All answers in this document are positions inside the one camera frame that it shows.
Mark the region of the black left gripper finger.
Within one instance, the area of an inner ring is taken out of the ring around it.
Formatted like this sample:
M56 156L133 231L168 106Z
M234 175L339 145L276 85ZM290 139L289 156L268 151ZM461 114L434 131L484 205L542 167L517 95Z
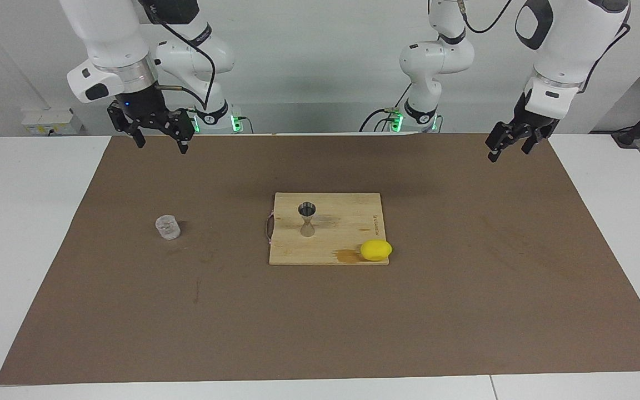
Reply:
M497 122L485 140L485 144L489 149L488 159L492 163L496 163L501 156L501 152L514 144L515 141L512 126L504 122Z
M532 128L530 137L526 139L521 147L522 152L524 154L530 154L533 147L546 138L548 138L548 127Z

